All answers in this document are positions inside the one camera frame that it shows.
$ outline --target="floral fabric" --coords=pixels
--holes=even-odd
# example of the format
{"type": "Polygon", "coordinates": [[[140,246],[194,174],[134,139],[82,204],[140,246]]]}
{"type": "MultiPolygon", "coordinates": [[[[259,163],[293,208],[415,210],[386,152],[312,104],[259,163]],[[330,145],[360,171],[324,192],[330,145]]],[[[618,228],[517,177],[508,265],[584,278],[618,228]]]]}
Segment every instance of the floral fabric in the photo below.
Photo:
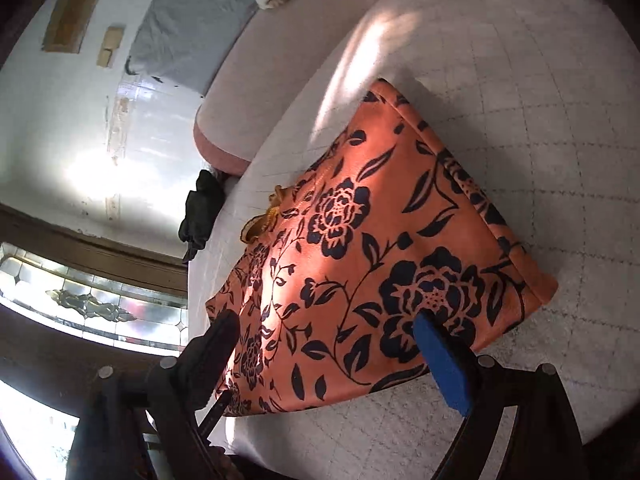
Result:
{"type": "Polygon", "coordinates": [[[270,227],[207,302],[241,338],[218,388],[229,415],[351,399],[428,369],[414,317],[433,310],[477,351],[551,299],[504,219],[389,83],[372,86],[270,227]]]}

